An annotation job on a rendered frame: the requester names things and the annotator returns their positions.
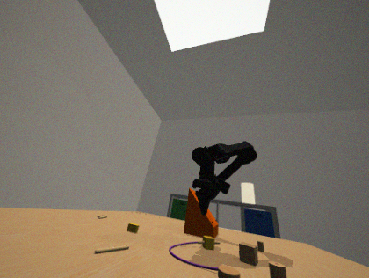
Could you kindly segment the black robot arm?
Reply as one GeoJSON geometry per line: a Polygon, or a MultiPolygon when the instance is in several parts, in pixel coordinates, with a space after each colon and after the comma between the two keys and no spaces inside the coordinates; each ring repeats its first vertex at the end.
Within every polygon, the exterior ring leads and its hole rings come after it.
{"type": "Polygon", "coordinates": [[[192,159],[200,166],[200,169],[211,169],[214,171],[214,164],[226,163],[232,156],[237,159],[233,161],[224,171],[218,176],[213,176],[213,187],[216,191],[216,196],[219,192],[228,193],[230,184],[225,182],[232,176],[240,167],[257,159],[257,153],[253,145],[244,141],[242,143],[226,145],[218,143],[210,147],[198,147],[192,152],[192,159]]]}

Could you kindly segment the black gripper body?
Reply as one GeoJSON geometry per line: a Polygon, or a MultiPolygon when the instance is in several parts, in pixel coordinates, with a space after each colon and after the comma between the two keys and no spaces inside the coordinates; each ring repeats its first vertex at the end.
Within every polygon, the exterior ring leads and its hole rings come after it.
{"type": "Polygon", "coordinates": [[[194,189],[201,188],[199,191],[201,192],[208,192],[213,193],[213,195],[216,197],[216,191],[213,190],[213,176],[214,171],[211,169],[200,169],[199,171],[199,179],[195,179],[192,183],[192,187],[194,189]]]}

